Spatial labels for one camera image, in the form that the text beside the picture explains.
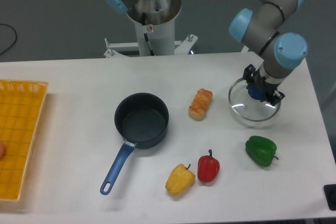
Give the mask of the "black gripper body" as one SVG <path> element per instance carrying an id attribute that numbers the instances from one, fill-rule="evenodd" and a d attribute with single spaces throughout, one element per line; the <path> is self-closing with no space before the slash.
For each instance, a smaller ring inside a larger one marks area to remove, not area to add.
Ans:
<path id="1" fill-rule="evenodd" d="M 258 69 L 254 73 L 252 84 L 252 98 L 273 98 L 277 87 L 283 82 L 283 78 L 274 78 L 264 69 Z"/>

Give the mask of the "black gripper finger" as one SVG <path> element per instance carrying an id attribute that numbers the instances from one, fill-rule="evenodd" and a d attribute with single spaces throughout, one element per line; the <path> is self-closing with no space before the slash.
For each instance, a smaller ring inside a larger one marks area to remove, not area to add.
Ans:
<path id="1" fill-rule="evenodd" d="M 254 83 L 255 83 L 255 81 L 254 81 L 254 74 L 255 74 L 255 72 L 256 72 L 256 68 L 252 64 L 248 65 L 244 69 L 243 79 L 247 83 L 246 89 L 249 89 L 251 86 L 254 85 Z"/>
<path id="2" fill-rule="evenodd" d="M 273 93 L 267 93 L 266 94 L 266 101 L 272 105 L 275 106 L 277 105 L 283 98 L 285 97 L 285 95 L 278 91 L 278 90 L 274 90 Z"/>

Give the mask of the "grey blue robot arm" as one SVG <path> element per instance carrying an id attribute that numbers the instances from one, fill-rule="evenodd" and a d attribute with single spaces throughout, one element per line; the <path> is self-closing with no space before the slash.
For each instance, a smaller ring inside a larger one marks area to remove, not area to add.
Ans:
<path id="1" fill-rule="evenodd" d="M 105 0 L 135 25 L 141 56 L 174 55 L 175 19 L 181 0 Z M 284 97 L 278 86 L 301 64 L 308 52 L 307 42 L 294 33 L 279 33 L 279 27 L 303 0 L 260 0 L 257 10 L 242 9 L 232 20 L 229 33 L 257 54 L 263 63 L 248 66 L 243 74 L 251 98 L 278 104 Z"/>

